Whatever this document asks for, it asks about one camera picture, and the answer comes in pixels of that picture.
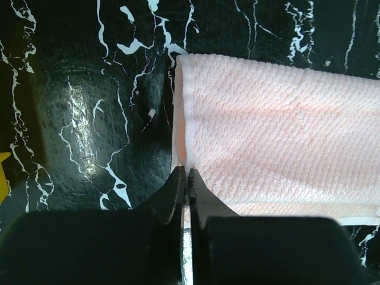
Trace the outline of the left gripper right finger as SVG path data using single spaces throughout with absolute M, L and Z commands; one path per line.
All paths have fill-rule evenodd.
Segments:
M 324 217 L 240 216 L 188 180 L 194 284 L 368 284 L 346 230 Z

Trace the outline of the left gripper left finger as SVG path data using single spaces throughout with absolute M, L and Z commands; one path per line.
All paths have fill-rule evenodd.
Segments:
M 185 171 L 133 210 L 34 211 L 1 238 L 2 284 L 177 284 Z

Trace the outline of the pink towel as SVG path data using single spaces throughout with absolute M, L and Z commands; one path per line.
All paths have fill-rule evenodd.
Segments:
M 242 216 L 379 224 L 379 81 L 179 55 L 172 167 Z

